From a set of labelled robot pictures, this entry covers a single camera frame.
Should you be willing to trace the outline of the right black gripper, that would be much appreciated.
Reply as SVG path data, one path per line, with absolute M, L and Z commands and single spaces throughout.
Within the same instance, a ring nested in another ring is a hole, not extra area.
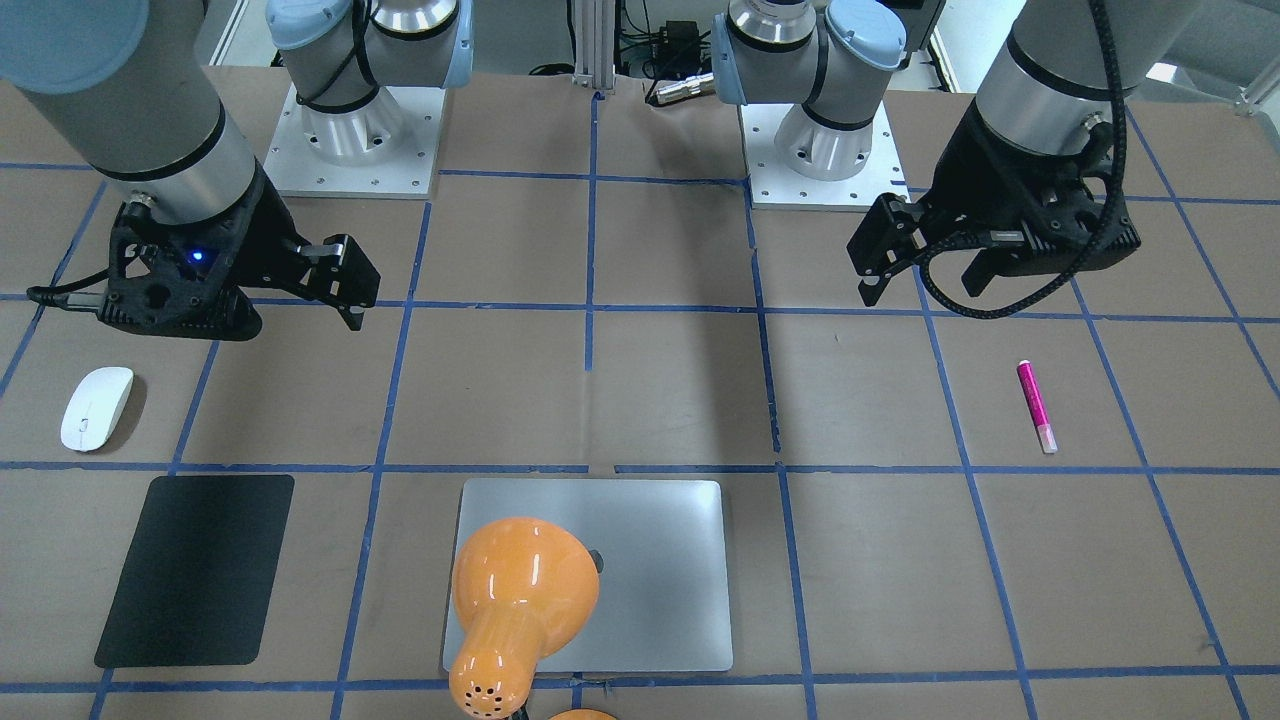
M 380 282 L 353 236 L 303 245 L 256 167 L 241 199 L 206 220 L 164 225 L 141 204 L 123 205 L 111 228 L 97 318 L 132 334 L 247 341 L 262 327 L 243 291 L 253 287 L 294 291 L 334 307 L 349 331 L 361 331 Z

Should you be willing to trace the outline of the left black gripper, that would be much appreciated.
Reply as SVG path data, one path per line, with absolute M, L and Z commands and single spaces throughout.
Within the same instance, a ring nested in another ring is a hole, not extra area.
M 997 277 L 1057 275 L 1068 269 L 1100 224 L 1105 197 L 1096 197 L 1085 179 L 1115 190 L 1106 158 L 1114 128 L 1106 120 L 1091 132 L 1084 149 L 1068 156 L 1041 156 L 1010 143 L 992 131 L 973 102 L 934 169 L 928 202 L 895 193 L 876 197 L 847 242 L 867 307 L 876 306 L 890 281 L 911 266 L 927 268 L 927 243 L 916 231 L 928 215 L 928 240 L 956 232 L 982 240 L 993 232 L 1016 232 L 1016 246 L 983 249 L 961 281 L 979 295 Z

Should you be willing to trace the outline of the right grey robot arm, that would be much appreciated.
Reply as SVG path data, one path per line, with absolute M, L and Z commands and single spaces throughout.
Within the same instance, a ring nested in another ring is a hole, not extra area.
M 276 146 L 250 147 L 195 58 L 205 1 L 5 1 L 3 78 L 123 195 L 108 266 L 32 287 L 132 334 L 252 340 L 248 288 L 334 307 L 358 331 L 380 275 L 349 234 L 307 241 L 278 192 L 413 197 L 438 102 L 474 69 L 470 1 L 270 1 L 291 76 Z

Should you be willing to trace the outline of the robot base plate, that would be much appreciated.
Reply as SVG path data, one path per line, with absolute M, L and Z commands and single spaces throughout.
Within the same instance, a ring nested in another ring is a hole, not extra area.
M 426 200 L 447 96 L 384 87 L 369 105 L 330 114 L 300 105 L 289 91 L 264 169 L 288 197 Z
M 819 126 L 797 104 L 753 104 L 739 114 L 755 208 L 865 211 L 882 193 L 909 196 L 884 104 L 855 131 Z

